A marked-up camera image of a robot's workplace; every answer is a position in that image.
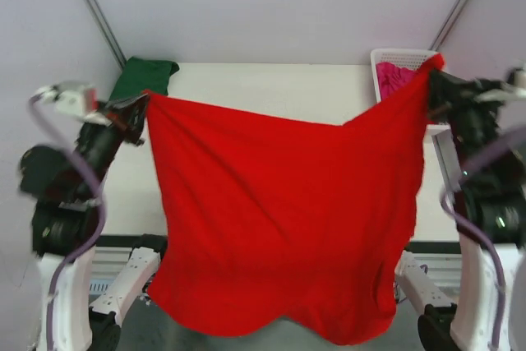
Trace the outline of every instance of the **pink cloth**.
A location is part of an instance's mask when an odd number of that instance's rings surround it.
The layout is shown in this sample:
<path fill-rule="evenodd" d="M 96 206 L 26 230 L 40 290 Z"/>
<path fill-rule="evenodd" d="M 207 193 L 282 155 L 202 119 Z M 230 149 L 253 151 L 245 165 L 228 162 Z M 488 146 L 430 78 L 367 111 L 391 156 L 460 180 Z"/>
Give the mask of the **pink cloth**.
<path fill-rule="evenodd" d="M 380 62 L 376 64 L 376 75 L 380 86 L 380 97 L 387 99 L 394 92 L 408 84 L 414 77 L 415 71 L 405 67 L 397 67 L 393 63 Z"/>

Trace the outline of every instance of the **folded green fabric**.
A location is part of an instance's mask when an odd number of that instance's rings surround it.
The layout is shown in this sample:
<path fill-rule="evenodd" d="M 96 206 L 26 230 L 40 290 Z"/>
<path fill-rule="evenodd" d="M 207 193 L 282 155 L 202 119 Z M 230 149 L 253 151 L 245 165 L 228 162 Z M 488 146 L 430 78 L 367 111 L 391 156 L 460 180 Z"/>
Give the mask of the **folded green fabric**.
<path fill-rule="evenodd" d="M 118 78 L 109 100 L 118 100 L 140 95 L 144 90 L 168 95 L 170 76 L 179 70 L 171 61 L 147 61 L 132 57 Z"/>

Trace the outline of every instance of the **red shirt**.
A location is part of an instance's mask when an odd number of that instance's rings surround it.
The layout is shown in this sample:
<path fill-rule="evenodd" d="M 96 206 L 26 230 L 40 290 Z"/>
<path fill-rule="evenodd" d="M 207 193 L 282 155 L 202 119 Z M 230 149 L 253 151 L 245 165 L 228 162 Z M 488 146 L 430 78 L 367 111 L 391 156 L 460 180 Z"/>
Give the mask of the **red shirt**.
<path fill-rule="evenodd" d="M 168 221 L 152 299 L 208 335 L 246 335 L 282 316 L 335 344 L 387 330 L 422 183 L 427 75 L 442 66 L 432 58 L 340 126 L 152 95 Z"/>

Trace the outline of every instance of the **white table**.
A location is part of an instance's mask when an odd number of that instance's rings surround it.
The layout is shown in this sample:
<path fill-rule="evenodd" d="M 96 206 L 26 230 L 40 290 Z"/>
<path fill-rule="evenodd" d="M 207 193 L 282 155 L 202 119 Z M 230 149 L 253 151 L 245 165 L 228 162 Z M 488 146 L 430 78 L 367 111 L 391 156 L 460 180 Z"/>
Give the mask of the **white table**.
<path fill-rule="evenodd" d="M 369 66 L 183 63 L 168 87 L 172 97 L 311 122 L 341 124 L 376 101 Z M 108 172 L 104 234 L 166 234 L 148 131 L 142 147 L 122 145 Z M 457 241 L 439 205 L 444 184 L 432 142 L 418 194 L 413 241 Z"/>

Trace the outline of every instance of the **laundry basket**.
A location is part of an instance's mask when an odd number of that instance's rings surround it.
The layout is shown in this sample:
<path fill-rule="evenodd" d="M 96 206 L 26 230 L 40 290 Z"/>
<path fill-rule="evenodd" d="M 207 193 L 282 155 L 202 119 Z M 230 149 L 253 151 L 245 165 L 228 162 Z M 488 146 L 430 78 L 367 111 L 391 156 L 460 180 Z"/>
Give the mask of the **laundry basket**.
<path fill-rule="evenodd" d="M 436 55 L 436 51 L 425 49 L 408 49 L 408 48 L 377 48 L 371 51 L 371 68 L 372 77 L 375 84 L 376 102 L 381 101 L 380 83 L 376 74 L 376 64 L 380 62 L 390 62 L 397 67 L 406 67 L 410 70 L 417 70 L 427 59 Z M 427 125 L 428 136 L 434 136 L 443 131 L 448 131 L 448 124 L 430 124 Z"/>

